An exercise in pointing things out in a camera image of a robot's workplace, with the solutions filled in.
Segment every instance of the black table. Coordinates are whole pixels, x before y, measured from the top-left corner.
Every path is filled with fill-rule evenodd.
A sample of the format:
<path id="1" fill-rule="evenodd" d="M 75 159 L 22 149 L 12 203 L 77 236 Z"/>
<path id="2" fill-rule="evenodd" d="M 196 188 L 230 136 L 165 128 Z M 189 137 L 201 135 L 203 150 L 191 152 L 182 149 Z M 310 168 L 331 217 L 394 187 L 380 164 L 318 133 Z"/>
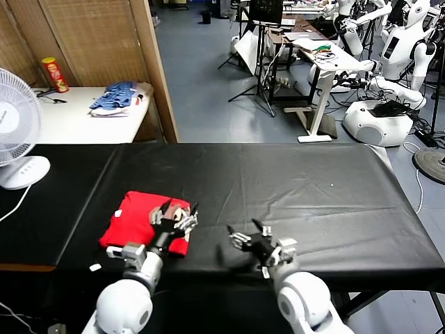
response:
<path id="1" fill-rule="evenodd" d="M 35 153 L 50 159 L 50 174 L 0 225 L 2 249 L 33 251 L 2 252 L 0 263 L 54 266 L 76 286 L 95 280 L 103 288 L 120 266 L 104 259 L 97 240 L 125 193 L 138 190 L 200 202 L 189 254 L 169 261 L 161 282 L 262 284 L 226 230 L 231 224 L 252 232 L 255 217 L 272 225 L 275 237 L 297 239 L 302 269 L 333 291 L 367 292 L 343 315 L 390 289 L 445 292 L 442 258 L 395 176 L 368 146 L 42 145 Z M 0 191 L 0 212 L 18 198 Z M 105 269 L 97 276 L 88 271 L 95 262 Z"/>

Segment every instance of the wooden partition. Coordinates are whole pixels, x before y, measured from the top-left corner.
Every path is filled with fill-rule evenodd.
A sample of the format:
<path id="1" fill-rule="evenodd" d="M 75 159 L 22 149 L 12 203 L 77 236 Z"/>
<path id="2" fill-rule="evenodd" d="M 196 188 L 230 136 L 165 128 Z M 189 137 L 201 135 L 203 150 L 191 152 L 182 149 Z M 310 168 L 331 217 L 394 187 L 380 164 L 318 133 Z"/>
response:
<path id="1" fill-rule="evenodd" d="M 33 86 L 50 82 L 40 60 L 57 59 L 70 86 L 146 81 L 167 141 L 175 118 L 147 0 L 0 0 L 0 67 Z"/>

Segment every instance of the red can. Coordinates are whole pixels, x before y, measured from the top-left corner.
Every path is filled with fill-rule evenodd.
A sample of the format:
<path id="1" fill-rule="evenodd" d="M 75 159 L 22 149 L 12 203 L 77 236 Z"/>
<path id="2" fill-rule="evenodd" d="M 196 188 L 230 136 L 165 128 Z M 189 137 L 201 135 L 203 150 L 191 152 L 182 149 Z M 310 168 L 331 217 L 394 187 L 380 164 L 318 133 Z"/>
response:
<path id="1" fill-rule="evenodd" d="M 59 93 L 67 92 L 70 88 L 60 71 L 56 59 L 54 57 L 43 58 L 42 63 L 44 63 L 44 66 L 47 68 L 51 80 L 54 82 L 54 85 L 56 85 L 57 91 Z"/>

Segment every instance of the electric fan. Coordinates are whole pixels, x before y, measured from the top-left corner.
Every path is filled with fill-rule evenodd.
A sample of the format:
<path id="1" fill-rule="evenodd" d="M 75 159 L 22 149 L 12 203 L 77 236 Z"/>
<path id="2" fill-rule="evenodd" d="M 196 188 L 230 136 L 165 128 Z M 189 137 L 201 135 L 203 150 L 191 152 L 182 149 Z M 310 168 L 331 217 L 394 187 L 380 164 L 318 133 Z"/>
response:
<path id="1" fill-rule="evenodd" d="M 50 163 L 25 157 L 37 142 L 42 107 L 25 81 L 0 68 L 0 186 L 15 190 L 41 180 Z"/>

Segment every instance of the red folded shirt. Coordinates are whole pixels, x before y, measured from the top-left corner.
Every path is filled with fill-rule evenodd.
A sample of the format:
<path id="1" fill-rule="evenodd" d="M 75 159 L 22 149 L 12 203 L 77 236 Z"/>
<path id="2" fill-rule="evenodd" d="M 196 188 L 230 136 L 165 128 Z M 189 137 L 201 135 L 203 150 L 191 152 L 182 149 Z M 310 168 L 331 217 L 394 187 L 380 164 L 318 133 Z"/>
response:
<path id="1" fill-rule="evenodd" d="M 171 198 L 153 193 L 129 191 L 120 203 L 119 210 L 111 217 L 110 227 L 99 240 L 101 246 L 123 247 L 128 242 L 148 245 L 154 237 L 150 215 L 169 199 Z M 173 198 L 170 206 L 174 205 L 190 211 L 190 203 L 185 200 Z M 188 235 L 174 240 L 169 247 L 171 253 L 181 256 L 185 256 L 187 250 Z"/>

